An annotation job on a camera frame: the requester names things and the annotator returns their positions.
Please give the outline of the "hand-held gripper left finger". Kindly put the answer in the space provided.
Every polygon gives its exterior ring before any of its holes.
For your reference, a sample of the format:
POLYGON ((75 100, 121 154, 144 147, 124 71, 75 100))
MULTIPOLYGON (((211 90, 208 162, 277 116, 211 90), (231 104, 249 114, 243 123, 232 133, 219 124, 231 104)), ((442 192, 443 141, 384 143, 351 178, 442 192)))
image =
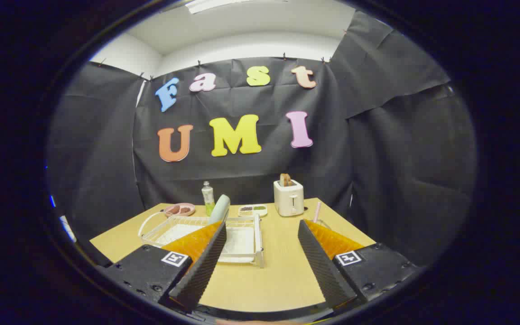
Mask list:
POLYGON ((227 240, 226 218, 163 246, 144 244, 102 274, 141 300, 193 311, 227 240))

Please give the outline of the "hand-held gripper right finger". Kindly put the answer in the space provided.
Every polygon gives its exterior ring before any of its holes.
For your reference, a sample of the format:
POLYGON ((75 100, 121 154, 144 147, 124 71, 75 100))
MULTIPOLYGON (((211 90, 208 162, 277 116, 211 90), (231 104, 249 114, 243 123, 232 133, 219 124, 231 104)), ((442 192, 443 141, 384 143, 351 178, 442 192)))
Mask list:
POLYGON ((328 307, 368 303, 404 284, 418 266, 383 243, 360 243, 310 220, 301 220, 298 239, 328 307))

